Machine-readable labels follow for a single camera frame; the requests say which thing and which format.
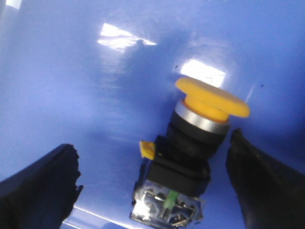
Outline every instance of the yellow mushroom button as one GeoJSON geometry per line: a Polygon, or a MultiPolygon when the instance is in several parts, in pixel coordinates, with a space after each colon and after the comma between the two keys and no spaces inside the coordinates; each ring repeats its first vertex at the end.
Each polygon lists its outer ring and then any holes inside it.
{"type": "Polygon", "coordinates": [[[250,115],[250,108],[244,101],[202,81],[182,77],[176,86],[186,94],[184,102],[189,109],[213,121],[226,122],[229,115],[250,115]]]}

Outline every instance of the transparent plastic base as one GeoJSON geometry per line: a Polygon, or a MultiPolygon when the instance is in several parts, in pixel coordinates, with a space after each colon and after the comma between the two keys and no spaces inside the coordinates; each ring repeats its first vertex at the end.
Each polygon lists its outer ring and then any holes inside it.
{"type": "Polygon", "coordinates": [[[173,198],[171,192],[146,180],[134,192],[136,203],[130,218],[158,229],[191,228],[193,224],[198,224],[203,219],[204,201],[183,194],[173,198]]]}

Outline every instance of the blue metal panel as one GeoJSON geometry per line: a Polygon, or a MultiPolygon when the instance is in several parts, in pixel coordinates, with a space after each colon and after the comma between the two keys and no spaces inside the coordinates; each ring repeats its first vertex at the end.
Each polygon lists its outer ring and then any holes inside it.
{"type": "MultiPolygon", "coordinates": [[[[305,173],[304,1],[16,2],[0,4],[0,179],[74,144],[84,184],[75,226],[145,228],[128,218],[138,142],[165,133],[183,97],[174,82],[181,71],[196,75],[186,71],[194,60],[222,72],[203,80],[250,105],[232,128],[305,173]]],[[[244,228],[228,146],[227,138],[210,160],[198,228],[244,228]]]]}

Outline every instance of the silver metal ring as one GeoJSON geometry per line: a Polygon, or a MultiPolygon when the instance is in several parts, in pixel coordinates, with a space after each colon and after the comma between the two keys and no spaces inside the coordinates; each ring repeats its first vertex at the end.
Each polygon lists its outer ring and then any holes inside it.
{"type": "Polygon", "coordinates": [[[177,103],[175,112],[188,123],[210,133],[226,135],[230,129],[229,122],[217,123],[208,118],[202,117],[187,108],[182,100],[177,103]]]}

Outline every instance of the green wire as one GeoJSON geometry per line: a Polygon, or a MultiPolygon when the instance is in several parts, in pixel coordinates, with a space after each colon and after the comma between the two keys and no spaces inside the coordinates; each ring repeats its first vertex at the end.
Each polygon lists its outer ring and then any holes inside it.
{"type": "Polygon", "coordinates": [[[166,200],[163,203],[163,207],[172,210],[175,206],[176,199],[178,198],[179,194],[179,192],[170,190],[169,194],[166,197],[166,200]]]}

